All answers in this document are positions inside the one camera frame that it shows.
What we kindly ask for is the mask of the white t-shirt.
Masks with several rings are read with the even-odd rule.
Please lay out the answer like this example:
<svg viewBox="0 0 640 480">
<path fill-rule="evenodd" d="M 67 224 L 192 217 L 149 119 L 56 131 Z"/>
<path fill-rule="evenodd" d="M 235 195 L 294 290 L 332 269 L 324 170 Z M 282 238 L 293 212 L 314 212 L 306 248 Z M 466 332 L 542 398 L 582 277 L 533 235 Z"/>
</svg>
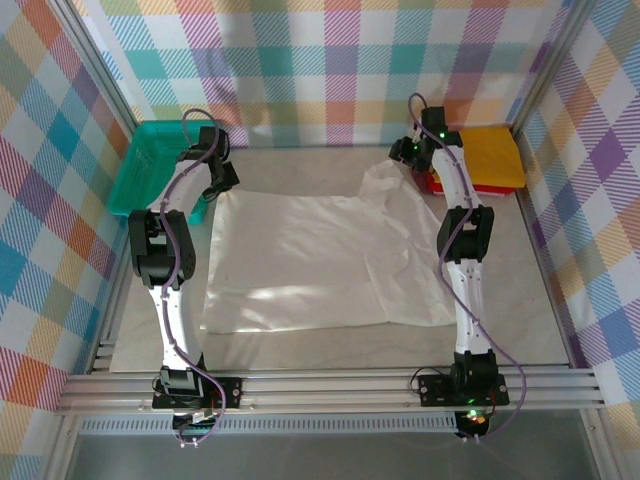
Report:
<svg viewBox="0 0 640 480">
<path fill-rule="evenodd" d="M 378 324 L 449 326 L 437 274 L 440 223 L 391 161 L 359 192 L 236 190 L 217 202 L 201 326 L 213 334 Z"/>
</svg>

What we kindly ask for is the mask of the teal plastic basket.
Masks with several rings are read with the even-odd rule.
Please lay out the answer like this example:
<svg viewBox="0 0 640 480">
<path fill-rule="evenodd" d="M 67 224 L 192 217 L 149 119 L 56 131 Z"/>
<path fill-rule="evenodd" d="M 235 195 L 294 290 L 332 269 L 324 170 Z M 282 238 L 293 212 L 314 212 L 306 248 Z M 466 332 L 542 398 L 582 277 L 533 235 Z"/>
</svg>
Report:
<svg viewBox="0 0 640 480">
<path fill-rule="evenodd" d="M 178 156 L 187 148 L 179 120 L 142 122 L 109 195 L 110 213 L 127 217 L 133 210 L 146 209 L 166 188 Z"/>
</svg>

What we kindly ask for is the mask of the folded yellow t-shirt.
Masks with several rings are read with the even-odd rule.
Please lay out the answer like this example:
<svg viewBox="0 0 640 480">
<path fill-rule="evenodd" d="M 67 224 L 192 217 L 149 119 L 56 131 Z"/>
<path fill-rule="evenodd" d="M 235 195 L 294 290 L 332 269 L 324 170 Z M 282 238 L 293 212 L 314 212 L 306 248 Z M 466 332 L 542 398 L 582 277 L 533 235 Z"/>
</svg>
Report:
<svg viewBox="0 0 640 480">
<path fill-rule="evenodd" d="M 464 160 L 473 186 L 511 187 L 526 185 L 518 147 L 507 127 L 474 127 L 457 131 L 463 141 Z"/>
</svg>

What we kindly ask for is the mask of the folded red t-shirt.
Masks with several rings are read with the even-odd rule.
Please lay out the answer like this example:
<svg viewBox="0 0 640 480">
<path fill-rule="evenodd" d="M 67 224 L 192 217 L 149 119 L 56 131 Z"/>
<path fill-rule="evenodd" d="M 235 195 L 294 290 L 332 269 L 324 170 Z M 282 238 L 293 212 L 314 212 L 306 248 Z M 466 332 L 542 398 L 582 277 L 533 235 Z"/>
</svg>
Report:
<svg viewBox="0 0 640 480">
<path fill-rule="evenodd" d="M 442 184 L 436 180 L 435 175 L 429 171 L 411 170 L 411 177 L 416 183 L 418 189 L 423 194 L 443 195 L 444 190 Z M 478 195 L 485 196 L 508 196 L 513 194 L 516 189 L 511 187 L 493 187 L 486 185 L 474 186 Z"/>
</svg>

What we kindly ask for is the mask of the green left controller board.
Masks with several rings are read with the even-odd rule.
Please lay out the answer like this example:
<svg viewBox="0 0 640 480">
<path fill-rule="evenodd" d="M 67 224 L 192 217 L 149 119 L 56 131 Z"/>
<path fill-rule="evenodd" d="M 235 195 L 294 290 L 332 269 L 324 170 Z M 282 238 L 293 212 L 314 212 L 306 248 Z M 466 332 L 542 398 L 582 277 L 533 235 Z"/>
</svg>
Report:
<svg viewBox="0 0 640 480">
<path fill-rule="evenodd" d="M 174 415 L 172 430 L 175 439 L 182 449 L 198 448 L 216 430 L 218 415 L 197 413 L 194 415 Z"/>
</svg>

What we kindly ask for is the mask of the aluminium frame upright post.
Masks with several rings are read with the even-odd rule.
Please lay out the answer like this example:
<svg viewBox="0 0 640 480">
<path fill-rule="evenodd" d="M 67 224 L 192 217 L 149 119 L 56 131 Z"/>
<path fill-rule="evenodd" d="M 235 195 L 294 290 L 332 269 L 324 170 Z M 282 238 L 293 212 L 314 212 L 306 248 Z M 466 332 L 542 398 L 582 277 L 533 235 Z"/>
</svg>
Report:
<svg viewBox="0 0 640 480">
<path fill-rule="evenodd" d="M 575 43 L 586 21 L 598 3 L 598 0 L 567 0 L 562 7 L 561 21 L 554 19 L 548 33 L 550 40 L 544 40 L 532 62 L 533 72 L 523 85 L 523 94 L 516 101 L 507 124 L 514 138 L 523 135 L 523 131 L 539 106 L 544 94 L 551 86 L 555 76 Z"/>
<path fill-rule="evenodd" d="M 72 0 L 46 0 L 128 139 L 137 121 Z"/>
</svg>

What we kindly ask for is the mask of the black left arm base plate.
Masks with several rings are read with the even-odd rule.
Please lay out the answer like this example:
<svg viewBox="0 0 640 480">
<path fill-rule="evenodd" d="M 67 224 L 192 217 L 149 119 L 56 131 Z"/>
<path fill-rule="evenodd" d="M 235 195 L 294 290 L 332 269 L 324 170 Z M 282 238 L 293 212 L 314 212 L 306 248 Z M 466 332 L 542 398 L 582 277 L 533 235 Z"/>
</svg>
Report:
<svg viewBox="0 0 640 480">
<path fill-rule="evenodd" d="M 242 381 L 239 377 L 225 377 L 218 380 L 226 398 L 226 407 L 240 408 L 242 396 Z M 219 389 L 209 381 L 204 385 L 193 388 L 166 387 L 159 377 L 152 382 L 154 396 L 153 409 L 201 409 L 222 408 L 222 395 Z"/>
</svg>

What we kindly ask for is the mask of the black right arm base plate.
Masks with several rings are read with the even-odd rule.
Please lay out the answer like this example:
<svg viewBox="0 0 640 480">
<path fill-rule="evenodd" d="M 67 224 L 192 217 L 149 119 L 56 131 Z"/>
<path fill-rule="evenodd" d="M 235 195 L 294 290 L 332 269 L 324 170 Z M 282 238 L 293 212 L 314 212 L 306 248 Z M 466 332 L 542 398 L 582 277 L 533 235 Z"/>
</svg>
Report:
<svg viewBox="0 0 640 480">
<path fill-rule="evenodd" d="M 421 375 L 418 394 L 422 407 L 506 406 L 510 403 L 503 375 L 478 385 L 456 386 L 449 375 Z"/>
</svg>

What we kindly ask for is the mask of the aluminium frame rail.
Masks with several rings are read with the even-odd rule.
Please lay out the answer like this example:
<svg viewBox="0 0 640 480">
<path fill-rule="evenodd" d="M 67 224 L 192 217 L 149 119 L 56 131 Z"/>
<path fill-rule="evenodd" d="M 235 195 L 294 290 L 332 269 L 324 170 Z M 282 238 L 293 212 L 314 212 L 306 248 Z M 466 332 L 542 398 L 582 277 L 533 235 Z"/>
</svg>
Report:
<svg viewBox="0 0 640 480">
<path fill-rule="evenodd" d="M 501 370 L 513 410 L 583 410 L 605 405 L 604 396 L 589 369 L 565 365 L 529 366 L 523 371 Z M 472 407 L 422 407 L 418 377 L 432 369 L 382 368 L 334 370 L 226 371 L 217 377 L 239 377 L 242 396 L 234 414 L 390 413 L 454 411 Z M 60 414 L 150 413 L 153 411 L 151 372 L 102 372 L 72 376 L 61 394 Z"/>
</svg>

